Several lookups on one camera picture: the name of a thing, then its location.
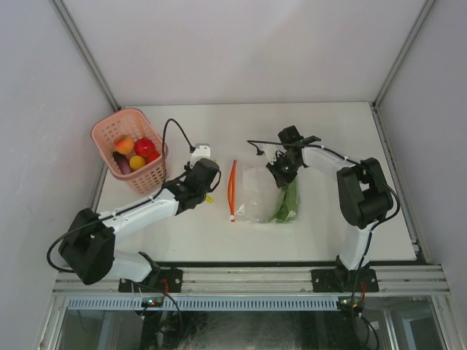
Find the red fake apple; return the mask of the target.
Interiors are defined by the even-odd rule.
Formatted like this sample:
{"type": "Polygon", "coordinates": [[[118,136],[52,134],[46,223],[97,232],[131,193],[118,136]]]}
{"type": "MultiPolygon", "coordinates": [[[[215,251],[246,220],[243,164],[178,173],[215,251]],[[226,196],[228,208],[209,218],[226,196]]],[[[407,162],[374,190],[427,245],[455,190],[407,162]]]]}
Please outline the red fake apple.
{"type": "Polygon", "coordinates": [[[134,151],[136,155],[147,158],[156,151],[156,148],[150,139],[140,138],[134,142],[134,151]]]}

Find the red orange fake pepper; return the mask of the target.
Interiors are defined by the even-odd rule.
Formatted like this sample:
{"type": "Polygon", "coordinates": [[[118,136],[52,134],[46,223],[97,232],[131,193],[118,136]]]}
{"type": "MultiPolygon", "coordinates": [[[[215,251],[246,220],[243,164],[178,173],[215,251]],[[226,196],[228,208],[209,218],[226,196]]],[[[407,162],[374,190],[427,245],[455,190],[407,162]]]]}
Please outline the red orange fake pepper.
{"type": "Polygon", "coordinates": [[[157,160],[159,157],[161,156],[161,154],[156,150],[154,152],[152,152],[150,155],[148,155],[145,160],[146,160],[146,164],[149,164],[155,160],[157,160]]]}

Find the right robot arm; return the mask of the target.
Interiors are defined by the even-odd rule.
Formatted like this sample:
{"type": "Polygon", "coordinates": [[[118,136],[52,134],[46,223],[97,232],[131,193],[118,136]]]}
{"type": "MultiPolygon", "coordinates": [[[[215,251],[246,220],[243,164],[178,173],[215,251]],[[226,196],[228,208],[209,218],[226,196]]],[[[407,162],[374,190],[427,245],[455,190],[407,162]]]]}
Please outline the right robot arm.
{"type": "Polygon", "coordinates": [[[294,125],[278,137],[278,142],[262,141],[256,147],[258,155],[266,156],[266,168],[278,188],[290,185],[300,168],[316,169],[336,182],[339,208],[349,230],[331,281],[342,290],[353,290],[368,266],[373,231],[388,221],[387,213],[399,204],[397,195],[373,157],[353,160],[321,145],[316,136],[303,137],[294,125]]]}

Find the orange fake fruit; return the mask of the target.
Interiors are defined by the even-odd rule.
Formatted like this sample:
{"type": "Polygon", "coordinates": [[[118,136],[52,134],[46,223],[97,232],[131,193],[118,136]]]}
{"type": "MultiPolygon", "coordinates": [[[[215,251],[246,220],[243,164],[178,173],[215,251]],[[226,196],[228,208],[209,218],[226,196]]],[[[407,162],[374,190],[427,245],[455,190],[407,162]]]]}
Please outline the orange fake fruit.
{"type": "Polygon", "coordinates": [[[143,168],[146,164],[145,158],[139,155],[134,155],[129,160],[129,165],[133,171],[143,168]]]}

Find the purple fake eggplant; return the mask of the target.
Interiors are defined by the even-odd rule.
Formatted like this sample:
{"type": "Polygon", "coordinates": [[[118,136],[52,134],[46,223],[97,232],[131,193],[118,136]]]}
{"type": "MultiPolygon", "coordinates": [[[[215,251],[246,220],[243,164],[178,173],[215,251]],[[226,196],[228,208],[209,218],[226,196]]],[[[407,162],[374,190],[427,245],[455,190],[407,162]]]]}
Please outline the purple fake eggplant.
{"type": "Polygon", "coordinates": [[[122,175],[128,175],[132,172],[128,158],[125,155],[119,152],[113,152],[112,156],[122,175]]]}

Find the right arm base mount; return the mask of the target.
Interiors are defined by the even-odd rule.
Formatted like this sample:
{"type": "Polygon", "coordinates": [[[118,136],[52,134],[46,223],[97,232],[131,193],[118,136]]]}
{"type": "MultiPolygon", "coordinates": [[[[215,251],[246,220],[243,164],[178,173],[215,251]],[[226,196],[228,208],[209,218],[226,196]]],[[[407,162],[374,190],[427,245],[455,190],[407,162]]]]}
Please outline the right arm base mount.
{"type": "Polygon", "coordinates": [[[376,271],[370,266],[369,262],[361,266],[358,262],[354,270],[349,270],[337,256],[334,268],[311,271],[313,292],[378,292],[376,271]]]}

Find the orange fake peach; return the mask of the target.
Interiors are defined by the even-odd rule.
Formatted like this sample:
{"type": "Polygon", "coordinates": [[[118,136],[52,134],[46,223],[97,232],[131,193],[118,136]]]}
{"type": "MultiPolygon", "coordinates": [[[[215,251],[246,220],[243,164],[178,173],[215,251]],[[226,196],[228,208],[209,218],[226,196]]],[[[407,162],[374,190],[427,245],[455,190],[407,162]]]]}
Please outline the orange fake peach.
{"type": "Polygon", "coordinates": [[[119,135],[113,141],[114,149],[122,155],[129,155],[134,150],[134,140],[126,134],[119,135]]]}

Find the green fake lettuce leaf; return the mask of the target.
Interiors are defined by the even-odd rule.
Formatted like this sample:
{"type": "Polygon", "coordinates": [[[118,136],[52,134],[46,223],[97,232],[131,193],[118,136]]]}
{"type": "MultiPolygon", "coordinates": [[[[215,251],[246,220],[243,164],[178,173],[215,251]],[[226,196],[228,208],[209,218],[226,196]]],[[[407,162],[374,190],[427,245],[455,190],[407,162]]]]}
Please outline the green fake lettuce leaf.
{"type": "Polygon", "coordinates": [[[284,224],[296,220],[300,203],[298,181],[294,180],[291,184],[280,189],[276,208],[268,222],[284,224]]]}

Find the clear zip top bag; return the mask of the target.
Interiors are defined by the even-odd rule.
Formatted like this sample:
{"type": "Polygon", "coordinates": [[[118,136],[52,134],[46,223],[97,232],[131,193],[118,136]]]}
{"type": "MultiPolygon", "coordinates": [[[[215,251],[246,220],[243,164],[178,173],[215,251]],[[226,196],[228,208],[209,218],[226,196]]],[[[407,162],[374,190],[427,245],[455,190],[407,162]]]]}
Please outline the clear zip top bag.
{"type": "Polygon", "coordinates": [[[234,160],[227,185],[231,222],[275,224],[268,222],[276,208],[281,188],[265,167],[251,167],[234,160]]]}

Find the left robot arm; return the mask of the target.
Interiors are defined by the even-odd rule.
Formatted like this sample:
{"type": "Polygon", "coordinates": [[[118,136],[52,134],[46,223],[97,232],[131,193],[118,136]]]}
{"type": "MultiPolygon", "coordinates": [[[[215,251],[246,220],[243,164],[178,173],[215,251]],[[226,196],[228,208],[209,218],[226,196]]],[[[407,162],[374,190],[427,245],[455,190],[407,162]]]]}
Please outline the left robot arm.
{"type": "Polygon", "coordinates": [[[85,285],[114,276],[134,282],[145,292],[153,291],[160,282],[157,263],[144,252],[117,252],[116,243],[157,221],[194,209],[218,186],[220,175],[215,161],[201,158],[160,191],[121,209],[100,214],[83,209],[60,240],[58,253],[85,285]]]}

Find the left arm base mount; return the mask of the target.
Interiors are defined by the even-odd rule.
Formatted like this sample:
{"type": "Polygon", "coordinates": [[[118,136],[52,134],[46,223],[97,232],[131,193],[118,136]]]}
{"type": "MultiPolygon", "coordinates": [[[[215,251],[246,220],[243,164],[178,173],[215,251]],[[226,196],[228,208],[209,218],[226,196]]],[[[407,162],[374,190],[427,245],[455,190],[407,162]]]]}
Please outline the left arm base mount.
{"type": "Polygon", "coordinates": [[[183,271],[176,268],[163,269],[152,272],[141,282],[129,279],[121,279],[118,286],[119,292],[180,292],[182,289],[183,271]]]}

